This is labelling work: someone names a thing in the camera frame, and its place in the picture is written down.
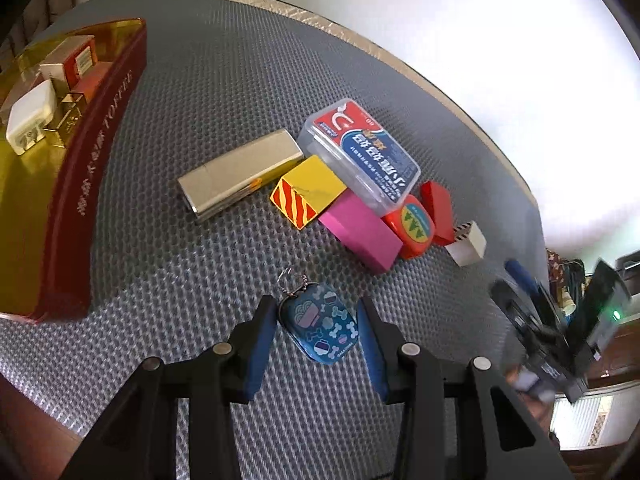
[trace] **magenta eraser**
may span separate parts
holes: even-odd
[[[402,242],[351,189],[319,217],[322,224],[375,274],[387,272]]]

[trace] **screw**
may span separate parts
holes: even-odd
[[[400,350],[404,355],[418,355],[420,353],[420,347],[416,343],[404,343]]]
[[[158,370],[158,368],[160,367],[160,359],[157,357],[147,357],[144,361],[142,361],[142,367],[147,372]]]
[[[218,355],[227,355],[234,348],[227,342],[217,343],[213,347],[213,353]]]
[[[484,372],[489,368],[491,368],[491,361],[489,361],[489,359],[487,359],[486,357],[482,357],[482,356],[476,357],[474,359],[474,366],[478,370],[482,370]]]

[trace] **gray tabletop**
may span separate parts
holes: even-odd
[[[46,35],[140,16],[148,65],[116,134],[92,246],[92,307],[73,323],[0,321],[0,371],[81,435],[146,356],[191,358],[277,295],[288,264],[355,306],[367,293],[383,319],[441,358],[517,359],[510,326],[488,296],[519,259],[546,274],[540,216],[511,173],[436,99],[377,59],[321,30],[225,0],[92,0]],[[371,276],[319,222],[298,232],[263,189],[194,224],[176,179],[278,128],[297,133],[342,97],[363,105],[475,219],[484,260],[459,268],[446,250]],[[178,477],[186,478],[186,413]],[[401,408],[383,406],[360,348],[327,367],[278,329],[261,391],[233,408],[245,479],[359,479],[392,468]],[[449,447],[454,436],[447,437]]]

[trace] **transparent plastic case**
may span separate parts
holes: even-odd
[[[319,156],[379,217],[402,206],[420,177],[411,156],[352,99],[311,115],[298,145]]]

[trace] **yellow cube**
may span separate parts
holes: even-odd
[[[313,155],[281,177],[271,201],[293,225],[302,229],[347,187],[320,157]]]

